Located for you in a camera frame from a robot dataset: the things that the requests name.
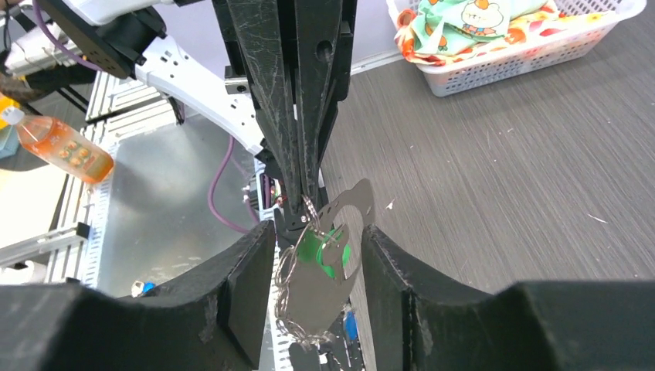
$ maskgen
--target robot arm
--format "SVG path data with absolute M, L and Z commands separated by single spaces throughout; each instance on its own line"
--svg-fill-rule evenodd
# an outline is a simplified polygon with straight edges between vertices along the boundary
M 116 18 L 173 0 L 63 0 L 69 9 L 91 26 L 102 26 Z
M 175 0 L 180 6 L 193 2 Z M 276 218 L 278 235 L 283 245 L 295 243 L 306 226 L 303 196 L 319 208 L 326 203 L 319 166 L 337 103 L 348 95 L 355 0 L 213 0 L 231 63 L 228 77 L 243 82 L 237 92 L 249 90 L 252 113 L 226 109 L 231 100 L 223 81 L 165 34 L 151 7 L 158 3 L 172 1 L 39 2 L 89 61 L 178 98 L 264 162 L 286 196 L 283 217 Z

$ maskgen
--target metal chain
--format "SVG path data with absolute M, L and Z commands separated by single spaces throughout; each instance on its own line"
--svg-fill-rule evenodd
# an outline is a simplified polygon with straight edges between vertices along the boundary
M 308 350 L 311 345 L 318 345 L 322 342 L 331 341 L 333 336 L 329 332 L 325 332 L 320 335 L 307 334 L 302 327 L 289 319 L 287 316 L 287 305 L 289 302 L 289 283 L 298 262 L 297 248 L 298 245 L 303 241 L 305 233 L 307 233 L 308 230 L 310 230 L 312 233 L 316 233 L 319 236 L 328 238 L 328 241 L 324 241 L 324 243 L 321 245 L 321 248 L 323 249 L 329 243 L 335 242 L 336 239 L 333 238 L 333 236 L 328 236 L 326 233 L 322 233 L 320 231 L 318 214 L 314 204 L 306 196 L 303 196 L 303 201 L 308 214 L 307 217 L 309 222 L 300 234 L 296 244 L 287 248 L 280 256 L 280 265 L 277 267 L 277 271 L 275 272 L 275 286 L 278 289 L 277 302 L 275 303 L 275 317 L 277 318 L 277 328 L 284 335 L 293 336 L 305 350 Z M 286 274 L 284 274 L 285 267 L 288 267 L 288 272 Z

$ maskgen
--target plastic bottle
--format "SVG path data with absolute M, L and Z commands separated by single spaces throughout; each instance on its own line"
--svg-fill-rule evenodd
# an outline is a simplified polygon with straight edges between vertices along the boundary
M 83 182 L 102 182 L 114 168 L 108 153 L 54 117 L 26 115 L 16 107 L 0 116 L 16 127 L 23 148 Z

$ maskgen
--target gray floor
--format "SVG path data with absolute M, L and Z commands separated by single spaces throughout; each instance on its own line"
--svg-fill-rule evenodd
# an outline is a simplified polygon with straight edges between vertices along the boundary
M 371 179 L 391 238 L 488 292 L 653 278 L 654 17 L 581 60 L 445 99 L 404 61 L 353 77 L 323 167 L 330 196 Z M 353 299 L 375 370 L 361 281 Z

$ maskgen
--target plastic basket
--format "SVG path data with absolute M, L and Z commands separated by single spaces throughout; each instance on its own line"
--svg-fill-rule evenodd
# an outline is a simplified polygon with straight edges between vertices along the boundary
M 412 9 L 417 12 L 420 3 L 420 0 L 386 1 L 394 25 L 402 10 Z M 591 24 L 584 29 L 560 32 L 537 43 L 515 45 L 446 66 L 417 64 L 430 90 L 437 97 L 445 97 L 584 56 L 618 22 L 641 13 L 646 8 L 647 0 L 555 0 L 555 2 L 559 10 L 566 15 L 614 10 L 617 17 L 607 17 L 607 21 Z

